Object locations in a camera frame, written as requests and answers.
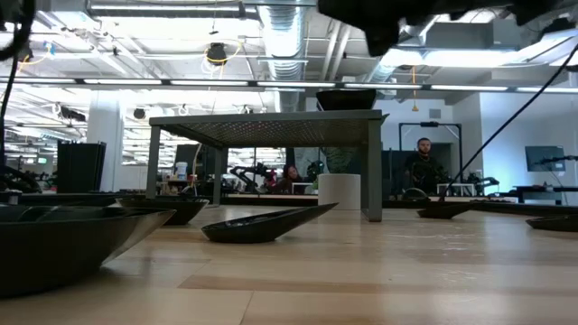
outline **metal table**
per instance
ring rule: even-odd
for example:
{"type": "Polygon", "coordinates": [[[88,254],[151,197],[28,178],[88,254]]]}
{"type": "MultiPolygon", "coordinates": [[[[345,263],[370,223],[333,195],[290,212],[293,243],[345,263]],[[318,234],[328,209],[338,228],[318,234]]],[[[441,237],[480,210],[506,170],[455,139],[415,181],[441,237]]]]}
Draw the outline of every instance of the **metal table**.
{"type": "MultiPolygon", "coordinates": [[[[381,221],[380,110],[271,113],[214,116],[154,117],[148,162],[146,197],[156,192],[161,130],[216,149],[215,180],[220,180],[222,156],[229,148],[358,147],[361,158],[361,207],[369,221],[381,221]]],[[[213,204],[220,203],[215,181],[213,204]]]]}

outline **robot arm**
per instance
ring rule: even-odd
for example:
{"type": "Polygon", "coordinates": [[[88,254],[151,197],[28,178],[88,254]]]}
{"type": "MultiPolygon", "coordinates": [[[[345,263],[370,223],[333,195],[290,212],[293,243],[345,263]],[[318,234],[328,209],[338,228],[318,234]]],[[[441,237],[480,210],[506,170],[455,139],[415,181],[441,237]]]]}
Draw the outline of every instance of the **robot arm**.
{"type": "Polygon", "coordinates": [[[399,24],[404,20],[420,25],[434,14],[449,14],[457,20],[471,10],[506,7],[516,15],[517,24],[523,25],[570,2],[575,0],[319,0],[317,5],[321,14],[364,31],[369,54],[380,56],[400,42],[399,24]]]}

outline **cable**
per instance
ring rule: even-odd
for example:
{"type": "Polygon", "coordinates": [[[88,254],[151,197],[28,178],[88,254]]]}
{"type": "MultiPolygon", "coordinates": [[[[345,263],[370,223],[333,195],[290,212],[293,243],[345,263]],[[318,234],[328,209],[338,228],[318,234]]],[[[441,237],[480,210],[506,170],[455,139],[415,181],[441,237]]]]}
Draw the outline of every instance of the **cable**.
{"type": "MultiPolygon", "coordinates": [[[[14,25],[14,38],[18,33],[18,28],[14,25]]],[[[12,93],[12,87],[14,85],[14,79],[16,78],[16,70],[18,68],[18,54],[16,53],[12,58],[12,68],[10,69],[10,77],[8,78],[8,83],[6,84],[6,91],[4,93],[4,98],[2,99],[2,109],[0,110],[0,167],[4,173],[4,156],[5,156],[5,127],[4,127],[4,117],[6,115],[6,109],[8,108],[8,102],[10,101],[10,93],[12,93]]]]}
{"type": "Polygon", "coordinates": [[[32,32],[34,15],[36,14],[36,1],[24,0],[21,12],[21,27],[18,31],[18,23],[14,24],[14,38],[10,45],[0,50],[0,61],[8,60],[17,55],[22,47],[28,42],[32,32]]]}
{"type": "Polygon", "coordinates": [[[556,80],[556,78],[558,78],[558,76],[564,71],[564,69],[566,68],[566,66],[568,65],[568,63],[570,63],[570,60],[572,60],[572,57],[574,56],[574,54],[578,51],[578,44],[576,44],[576,46],[573,48],[573,50],[570,52],[570,55],[568,55],[568,58],[566,59],[566,61],[560,66],[560,68],[558,68],[558,70],[556,71],[556,73],[545,83],[545,85],[543,87],[540,88],[540,90],[538,90],[538,92],[535,93],[535,95],[533,97],[530,98],[530,100],[527,101],[527,103],[522,106],[518,111],[516,111],[516,113],[514,113],[513,116],[511,116],[508,121],[506,121],[502,126],[499,127],[499,129],[493,134],[491,135],[491,137],[486,140],[486,142],[480,147],[480,149],[478,149],[478,151],[476,151],[476,153],[469,159],[469,161],[463,165],[463,167],[460,169],[460,171],[458,172],[457,175],[455,175],[455,177],[453,178],[453,180],[448,184],[448,186],[445,188],[445,190],[442,193],[442,196],[440,197],[439,201],[445,201],[445,197],[447,195],[448,189],[450,189],[452,187],[452,185],[460,178],[460,175],[463,174],[463,172],[470,167],[471,163],[473,163],[473,161],[478,157],[478,155],[480,155],[480,153],[488,146],[488,144],[490,142],[492,142],[494,140],[494,138],[496,136],[498,136],[505,128],[506,126],[508,126],[510,123],[512,123],[512,121],[514,121],[516,119],[516,117],[518,117],[520,114],[522,114],[522,112],[524,112],[526,110],[526,108],[528,108],[530,105],[532,105],[532,103],[534,103],[536,101],[536,99],[538,97],[540,97],[540,95],[542,95],[542,93],[550,86],[552,85],[552,83],[554,82],[554,80],[556,80]]]}

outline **table surface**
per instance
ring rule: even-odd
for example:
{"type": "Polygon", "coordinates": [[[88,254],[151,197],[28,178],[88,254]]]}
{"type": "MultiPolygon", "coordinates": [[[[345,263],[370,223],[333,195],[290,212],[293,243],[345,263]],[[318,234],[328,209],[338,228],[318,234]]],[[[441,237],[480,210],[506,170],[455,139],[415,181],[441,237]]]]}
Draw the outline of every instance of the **table surface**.
{"type": "Polygon", "coordinates": [[[10,325],[575,325],[578,234],[525,217],[451,221],[330,211],[263,245],[200,228],[279,208],[205,209],[164,227],[87,281],[0,302],[10,325]]]}
{"type": "Polygon", "coordinates": [[[380,110],[154,117],[149,124],[215,148],[359,146],[380,110]]]}

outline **black speaker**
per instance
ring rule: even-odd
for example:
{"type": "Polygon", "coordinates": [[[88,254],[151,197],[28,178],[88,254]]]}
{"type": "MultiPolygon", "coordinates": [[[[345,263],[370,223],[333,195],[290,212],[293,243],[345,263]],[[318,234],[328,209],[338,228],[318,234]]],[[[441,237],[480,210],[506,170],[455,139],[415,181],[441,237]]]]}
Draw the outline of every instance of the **black speaker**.
{"type": "Polygon", "coordinates": [[[100,190],[107,145],[58,143],[58,193],[100,190]]]}

